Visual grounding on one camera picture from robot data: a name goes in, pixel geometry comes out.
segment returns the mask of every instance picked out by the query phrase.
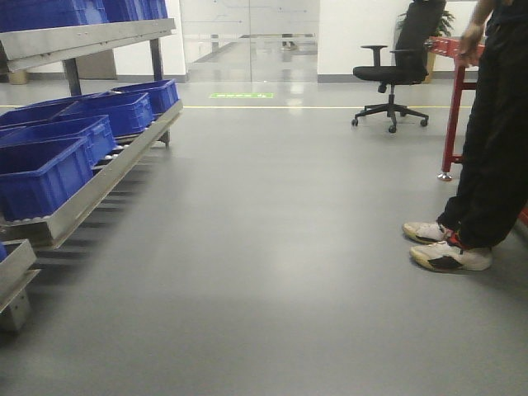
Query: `person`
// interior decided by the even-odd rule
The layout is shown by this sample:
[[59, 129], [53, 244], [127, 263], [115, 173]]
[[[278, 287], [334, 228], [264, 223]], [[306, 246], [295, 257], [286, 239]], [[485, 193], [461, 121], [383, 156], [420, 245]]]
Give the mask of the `person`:
[[[477, 46], [487, 24], [484, 52]], [[456, 196], [432, 223], [406, 223], [410, 254], [433, 271], [481, 271], [528, 200], [528, 0], [478, 0], [459, 61], [478, 61]]]

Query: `white wall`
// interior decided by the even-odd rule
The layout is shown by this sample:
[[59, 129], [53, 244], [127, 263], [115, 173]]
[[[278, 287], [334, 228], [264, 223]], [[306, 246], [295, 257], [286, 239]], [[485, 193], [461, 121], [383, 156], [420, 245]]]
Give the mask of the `white wall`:
[[[318, 74], [350, 74], [357, 65], [372, 64], [372, 52], [362, 45], [387, 45], [382, 64], [390, 64], [394, 25], [409, 0], [321, 0]], [[476, 1], [448, 2], [455, 15], [453, 35], [466, 27]], [[436, 57], [435, 70], [453, 70], [453, 60]]]
[[[182, 23], [180, 0], [166, 0], [169, 18], [174, 18], [176, 30], [161, 39], [163, 72], [165, 74], [186, 74], [183, 55]], [[152, 75], [152, 61], [148, 42], [128, 45], [114, 50], [115, 68], [118, 75]]]

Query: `wall baseboard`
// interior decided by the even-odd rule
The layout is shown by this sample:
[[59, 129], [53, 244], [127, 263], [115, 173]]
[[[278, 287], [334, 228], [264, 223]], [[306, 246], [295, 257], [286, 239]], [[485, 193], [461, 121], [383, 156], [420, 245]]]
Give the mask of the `wall baseboard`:
[[[476, 79], [478, 72], [470, 70], [466, 72], [465, 77], [468, 80]], [[189, 81], [189, 74], [167, 74], [165, 78], [174, 78], [177, 83], [187, 83]], [[446, 80], [453, 78], [453, 72], [434, 72], [433, 78], [439, 80]], [[66, 77], [64, 73], [29, 73], [30, 80], [64, 80]], [[133, 75], [123, 74], [117, 76], [118, 83], [147, 83], [153, 81], [152, 76], [146, 75]], [[360, 80], [352, 74], [318, 74], [318, 83], [368, 83], [367, 81]]]

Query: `person's hand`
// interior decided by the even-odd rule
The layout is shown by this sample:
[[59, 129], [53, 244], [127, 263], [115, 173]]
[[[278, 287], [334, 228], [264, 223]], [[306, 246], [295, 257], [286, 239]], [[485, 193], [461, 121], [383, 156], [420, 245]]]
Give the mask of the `person's hand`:
[[479, 47], [480, 40], [484, 33], [484, 26], [470, 23], [466, 28], [459, 44], [459, 63], [464, 67], [474, 66], [479, 62]]

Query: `yellow floor line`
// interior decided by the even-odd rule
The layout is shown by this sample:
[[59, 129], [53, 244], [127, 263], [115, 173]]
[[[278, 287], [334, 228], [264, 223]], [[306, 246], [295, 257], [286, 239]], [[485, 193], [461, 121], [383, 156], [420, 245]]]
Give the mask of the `yellow floor line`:
[[[354, 110], [363, 106], [184, 106], [184, 109], [260, 109], [260, 110]], [[409, 106], [411, 109], [449, 109], [450, 106]], [[461, 106], [460, 109], [470, 109], [471, 106]]]

